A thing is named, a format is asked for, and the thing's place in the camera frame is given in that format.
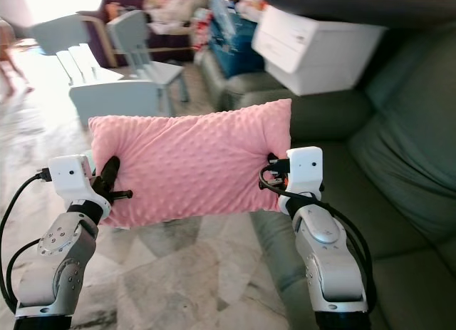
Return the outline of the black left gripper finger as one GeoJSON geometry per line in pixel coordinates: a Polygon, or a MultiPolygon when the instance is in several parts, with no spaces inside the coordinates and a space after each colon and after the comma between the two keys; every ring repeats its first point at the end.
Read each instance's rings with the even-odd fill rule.
{"type": "Polygon", "coordinates": [[[114,189],[115,180],[120,167],[120,158],[112,156],[104,167],[102,167],[102,192],[105,194],[110,193],[114,189]]]}

